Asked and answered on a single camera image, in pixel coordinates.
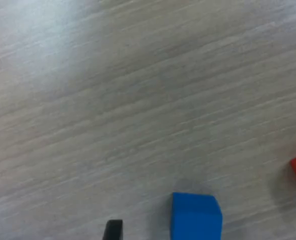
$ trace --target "wood grain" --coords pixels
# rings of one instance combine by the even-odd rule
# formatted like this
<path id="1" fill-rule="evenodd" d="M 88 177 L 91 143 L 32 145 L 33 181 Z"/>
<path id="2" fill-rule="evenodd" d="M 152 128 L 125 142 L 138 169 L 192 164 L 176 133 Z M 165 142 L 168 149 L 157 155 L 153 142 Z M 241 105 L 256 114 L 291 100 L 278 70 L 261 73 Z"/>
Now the wood grain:
<path id="1" fill-rule="evenodd" d="M 296 0 L 0 0 L 0 240 L 296 240 Z"/>

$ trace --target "blue block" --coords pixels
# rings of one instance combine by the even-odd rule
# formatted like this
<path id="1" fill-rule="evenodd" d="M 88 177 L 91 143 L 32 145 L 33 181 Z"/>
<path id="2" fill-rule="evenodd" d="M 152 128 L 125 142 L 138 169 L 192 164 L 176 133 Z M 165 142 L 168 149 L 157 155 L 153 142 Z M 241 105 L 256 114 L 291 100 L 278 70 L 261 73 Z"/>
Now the blue block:
<path id="1" fill-rule="evenodd" d="M 220 240 L 223 215 L 214 196 L 172 194 L 171 240 Z"/>

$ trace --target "wooden table surface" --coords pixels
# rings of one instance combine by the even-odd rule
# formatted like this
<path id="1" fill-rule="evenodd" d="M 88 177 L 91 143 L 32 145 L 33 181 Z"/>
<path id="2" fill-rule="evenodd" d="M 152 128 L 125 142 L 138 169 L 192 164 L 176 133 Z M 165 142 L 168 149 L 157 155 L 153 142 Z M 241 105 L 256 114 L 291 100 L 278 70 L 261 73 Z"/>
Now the wooden table surface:
<path id="1" fill-rule="evenodd" d="M 0 0 L 0 240 L 296 240 L 296 0 Z"/>

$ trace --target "black object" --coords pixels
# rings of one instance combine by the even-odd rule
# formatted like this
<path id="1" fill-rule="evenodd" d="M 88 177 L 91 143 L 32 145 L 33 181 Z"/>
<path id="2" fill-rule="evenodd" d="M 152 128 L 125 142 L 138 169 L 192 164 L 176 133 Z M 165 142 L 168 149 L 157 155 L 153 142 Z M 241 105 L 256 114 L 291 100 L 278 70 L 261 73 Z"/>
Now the black object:
<path id="1" fill-rule="evenodd" d="M 123 240 L 123 220 L 109 220 L 102 240 Z"/>

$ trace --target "light gray surface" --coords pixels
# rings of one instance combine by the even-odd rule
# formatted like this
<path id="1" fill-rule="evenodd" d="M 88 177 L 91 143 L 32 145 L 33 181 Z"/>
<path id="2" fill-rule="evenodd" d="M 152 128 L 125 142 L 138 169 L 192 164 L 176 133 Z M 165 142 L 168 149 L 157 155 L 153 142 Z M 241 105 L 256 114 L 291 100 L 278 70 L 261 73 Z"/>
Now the light gray surface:
<path id="1" fill-rule="evenodd" d="M 0 240 L 296 240 L 296 0 L 0 0 Z"/>

